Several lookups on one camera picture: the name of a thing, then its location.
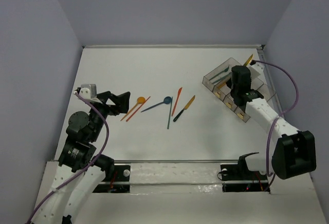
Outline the teal curved spoon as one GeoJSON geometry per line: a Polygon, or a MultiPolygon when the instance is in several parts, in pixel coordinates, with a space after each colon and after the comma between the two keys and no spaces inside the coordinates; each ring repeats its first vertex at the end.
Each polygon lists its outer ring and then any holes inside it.
{"type": "Polygon", "coordinates": [[[230,66],[227,66],[224,70],[222,70],[221,72],[219,72],[219,73],[217,73],[216,75],[212,76],[212,77],[210,78],[210,80],[217,78],[219,75],[221,75],[221,74],[224,73],[224,72],[227,72],[227,71],[229,70],[229,67],[230,67],[230,66]]]}

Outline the yellow knife dark handle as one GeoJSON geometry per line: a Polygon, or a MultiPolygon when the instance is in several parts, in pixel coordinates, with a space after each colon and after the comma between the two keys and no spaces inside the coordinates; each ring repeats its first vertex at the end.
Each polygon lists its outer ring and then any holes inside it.
{"type": "Polygon", "coordinates": [[[243,66],[248,66],[248,64],[253,60],[253,54],[246,60],[243,66]]]}

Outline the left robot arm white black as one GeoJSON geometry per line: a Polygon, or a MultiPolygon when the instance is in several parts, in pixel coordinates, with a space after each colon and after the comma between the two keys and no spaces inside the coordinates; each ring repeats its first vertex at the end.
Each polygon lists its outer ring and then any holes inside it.
{"type": "Polygon", "coordinates": [[[110,135],[106,118],[126,114],[131,93],[97,93],[94,84],[85,84],[74,95],[90,111],[77,111],[69,117],[67,138],[49,192],[27,223],[74,223],[97,185],[115,173],[114,159],[102,153],[110,135]]]}

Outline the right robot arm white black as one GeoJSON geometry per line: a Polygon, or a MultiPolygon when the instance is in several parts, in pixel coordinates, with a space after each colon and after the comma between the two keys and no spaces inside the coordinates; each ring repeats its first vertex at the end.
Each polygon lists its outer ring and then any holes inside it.
{"type": "Polygon", "coordinates": [[[268,134],[265,153],[242,155],[237,174],[248,179],[258,171],[284,180],[314,171],[317,167],[314,135],[289,124],[259,91],[251,88],[248,67],[234,66],[230,81],[234,103],[268,134]]]}

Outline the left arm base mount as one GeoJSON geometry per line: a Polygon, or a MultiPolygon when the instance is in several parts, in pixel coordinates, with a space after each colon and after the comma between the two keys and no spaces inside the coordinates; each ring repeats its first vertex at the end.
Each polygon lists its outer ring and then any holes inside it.
{"type": "Polygon", "coordinates": [[[129,193],[130,192],[130,164],[116,164],[111,176],[106,176],[94,189],[93,193],[129,193]]]}

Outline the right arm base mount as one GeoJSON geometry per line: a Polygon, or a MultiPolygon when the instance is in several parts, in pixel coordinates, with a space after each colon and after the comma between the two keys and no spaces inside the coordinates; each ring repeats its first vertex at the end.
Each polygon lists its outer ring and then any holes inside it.
{"type": "Polygon", "coordinates": [[[243,172],[237,164],[221,164],[217,178],[222,182],[224,193],[270,192],[269,180],[259,172],[243,172]]]}

